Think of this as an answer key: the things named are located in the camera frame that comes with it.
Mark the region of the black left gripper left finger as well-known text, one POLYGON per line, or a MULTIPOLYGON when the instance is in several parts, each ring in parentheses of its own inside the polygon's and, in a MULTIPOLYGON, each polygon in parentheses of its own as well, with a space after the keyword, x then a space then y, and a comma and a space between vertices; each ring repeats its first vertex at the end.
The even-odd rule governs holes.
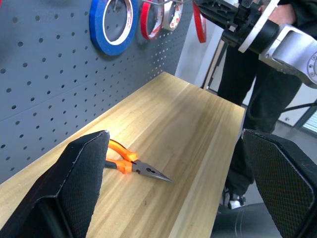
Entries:
POLYGON ((85 238, 100 195, 107 130, 70 142, 32 185, 0 238, 85 238))

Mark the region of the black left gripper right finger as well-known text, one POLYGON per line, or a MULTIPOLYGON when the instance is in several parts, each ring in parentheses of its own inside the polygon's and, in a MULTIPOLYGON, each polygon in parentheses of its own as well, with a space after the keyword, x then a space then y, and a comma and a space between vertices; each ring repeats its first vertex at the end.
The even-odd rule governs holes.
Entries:
POLYGON ((251 129, 241 138, 282 238, 317 238, 317 165, 294 142, 251 129))

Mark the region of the thin red tape roll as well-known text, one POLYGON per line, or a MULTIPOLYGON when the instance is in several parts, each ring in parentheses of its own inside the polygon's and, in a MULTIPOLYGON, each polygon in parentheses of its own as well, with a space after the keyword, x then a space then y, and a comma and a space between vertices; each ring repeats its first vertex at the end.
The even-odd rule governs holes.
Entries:
POLYGON ((206 19, 202 16, 199 7, 193 1, 193 14, 197 37, 200 43, 205 43, 207 40, 206 19))

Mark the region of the orange black needle-nose pliers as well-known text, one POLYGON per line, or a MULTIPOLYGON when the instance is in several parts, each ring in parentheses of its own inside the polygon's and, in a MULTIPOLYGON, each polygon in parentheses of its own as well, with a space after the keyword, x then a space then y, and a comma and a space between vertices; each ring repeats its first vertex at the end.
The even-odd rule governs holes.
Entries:
POLYGON ((108 148, 119 154, 122 157, 122 160, 113 160, 106 158, 105 168, 116 169, 123 174, 138 173, 142 176, 172 182, 172 180, 165 176, 163 173, 150 166, 149 164, 139 160, 139 156, 136 152, 128 150, 119 142, 110 139, 108 143, 108 148))

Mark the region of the white printed tape roll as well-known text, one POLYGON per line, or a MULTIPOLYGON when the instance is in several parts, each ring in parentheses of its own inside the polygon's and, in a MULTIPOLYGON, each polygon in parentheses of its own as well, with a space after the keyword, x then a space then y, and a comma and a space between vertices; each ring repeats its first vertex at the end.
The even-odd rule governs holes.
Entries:
POLYGON ((162 27, 169 31, 174 31, 178 26, 182 12, 183 0, 169 1, 164 4, 162 27))

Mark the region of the wide red tape roll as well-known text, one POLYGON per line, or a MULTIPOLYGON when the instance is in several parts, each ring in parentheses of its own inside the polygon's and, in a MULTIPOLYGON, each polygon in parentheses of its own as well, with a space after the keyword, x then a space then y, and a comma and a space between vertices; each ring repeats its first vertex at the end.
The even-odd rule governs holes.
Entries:
POLYGON ((148 21, 150 16, 150 8, 151 2, 153 0, 148 0, 148 2, 144 1, 141 9, 141 18, 140 18, 140 26, 141 26, 141 34, 147 40, 153 40, 158 36, 160 30, 162 29, 163 23, 163 15, 164 15, 164 5, 161 4, 157 8, 157 12, 155 14, 155 24, 151 31, 148 30, 148 21))

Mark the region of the grey metal pegboard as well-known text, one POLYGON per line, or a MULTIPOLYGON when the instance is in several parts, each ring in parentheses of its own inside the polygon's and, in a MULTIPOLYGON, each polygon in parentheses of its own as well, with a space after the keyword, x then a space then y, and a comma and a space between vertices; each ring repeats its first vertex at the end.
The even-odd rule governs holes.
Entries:
MULTIPOLYGON (((108 56, 90 37, 92 0, 0 0, 0 184, 162 72, 174 74, 193 15, 191 0, 174 31, 141 34, 143 2, 132 42, 108 56)), ((161 4, 151 2, 148 30, 161 4)), ((106 35, 115 41, 127 20, 111 0, 106 35)))

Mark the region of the blue tape roll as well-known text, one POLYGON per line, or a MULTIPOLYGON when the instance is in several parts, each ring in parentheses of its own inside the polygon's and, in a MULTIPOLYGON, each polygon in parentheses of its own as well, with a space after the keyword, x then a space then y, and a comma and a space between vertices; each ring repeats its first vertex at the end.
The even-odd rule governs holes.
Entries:
POLYGON ((111 0, 92 0, 89 13, 90 37, 96 48, 108 56, 121 54, 129 44, 137 30, 139 5, 138 0, 124 0, 127 7, 127 20, 122 34, 115 41, 106 35, 106 10, 111 0))

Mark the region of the bystander bare hand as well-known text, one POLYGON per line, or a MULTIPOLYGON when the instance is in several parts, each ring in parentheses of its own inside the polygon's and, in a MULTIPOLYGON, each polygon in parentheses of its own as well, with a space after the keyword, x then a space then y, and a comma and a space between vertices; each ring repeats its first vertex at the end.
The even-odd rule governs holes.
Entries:
POLYGON ((278 24, 294 24, 296 22, 296 14, 291 4, 279 5, 273 10, 268 20, 278 24))

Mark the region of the black white sneaker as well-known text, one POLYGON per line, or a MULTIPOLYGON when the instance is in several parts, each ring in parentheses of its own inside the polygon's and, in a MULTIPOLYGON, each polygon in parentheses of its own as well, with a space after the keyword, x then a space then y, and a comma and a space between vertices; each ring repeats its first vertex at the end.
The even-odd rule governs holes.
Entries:
POLYGON ((246 202, 245 195, 237 195, 235 193, 230 192, 229 189, 225 187, 222 192, 223 205, 225 205, 227 199, 227 207, 231 210, 243 207, 246 202))

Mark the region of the black rounded cover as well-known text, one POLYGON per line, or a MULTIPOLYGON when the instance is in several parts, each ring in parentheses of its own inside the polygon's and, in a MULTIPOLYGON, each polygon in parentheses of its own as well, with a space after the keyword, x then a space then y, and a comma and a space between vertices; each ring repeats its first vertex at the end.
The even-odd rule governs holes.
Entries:
POLYGON ((211 238, 282 238, 264 203, 228 209, 219 205, 211 238))

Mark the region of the person in black clothes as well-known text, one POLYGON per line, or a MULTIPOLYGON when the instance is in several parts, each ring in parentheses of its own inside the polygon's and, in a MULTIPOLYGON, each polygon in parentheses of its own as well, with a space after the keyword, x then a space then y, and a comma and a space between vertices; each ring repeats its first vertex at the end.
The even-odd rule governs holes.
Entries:
MULTIPOLYGON (((292 25, 317 39, 317 0, 280 0, 278 5, 285 4, 291 4, 294 8, 297 19, 292 25)), ((249 105, 249 109, 261 121, 245 117, 243 127, 271 133, 280 116, 277 112, 290 104, 301 85, 300 79, 264 64, 255 53, 241 53, 229 46, 217 94, 241 105, 247 92, 253 89, 253 103, 249 105)), ((253 182, 254 176, 244 152, 243 141, 238 139, 225 187, 232 193, 245 195, 253 182)))

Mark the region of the wooden door frame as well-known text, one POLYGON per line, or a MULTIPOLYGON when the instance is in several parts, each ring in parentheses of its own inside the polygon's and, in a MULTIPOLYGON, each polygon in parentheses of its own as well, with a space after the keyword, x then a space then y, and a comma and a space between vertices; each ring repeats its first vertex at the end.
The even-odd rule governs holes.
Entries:
POLYGON ((205 77, 205 80, 204 80, 204 84, 203 84, 203 89, 206 90, 208 87, 209 87, 209 83, 211 81, 211 76, 213 74, 213 71, 216 67, 216 63, 217 63, 217 60, 220 56, 220 53, 221 53, 221 50, 223 48, 223 45, 224 45, 224 42, 223 40, 220 40, 218 45, 217 45, 217 48, 216 48, 216 51, 213 55, 213 58, 212 58, 212 61, 210 63, 210 66, 209 66, 209 69, 207 71, 207 74, 206 74, 206 77, 205 77))

